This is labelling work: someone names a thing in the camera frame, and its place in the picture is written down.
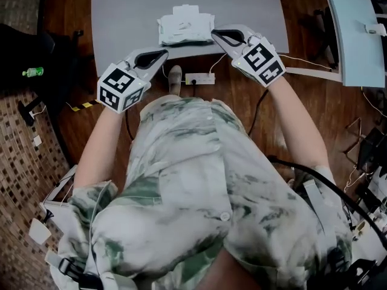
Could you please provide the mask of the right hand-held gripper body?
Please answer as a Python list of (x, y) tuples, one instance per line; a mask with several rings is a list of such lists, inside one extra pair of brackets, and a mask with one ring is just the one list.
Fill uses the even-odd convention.
[(247, 46), (238, 58), (232, 60), (232, 66), (265, 88), (285, 73), (275, 47), (260, 34), (247, 39)]

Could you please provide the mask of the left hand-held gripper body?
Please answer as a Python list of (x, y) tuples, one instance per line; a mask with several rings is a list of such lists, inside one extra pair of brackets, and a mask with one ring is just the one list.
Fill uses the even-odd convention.
[(141, 101), (151, 87), (148, 73), (140, 74), (150, 63), (148, 54), (110, 64), (97, 82), (97, 100), (110, 110), (121, 114)]

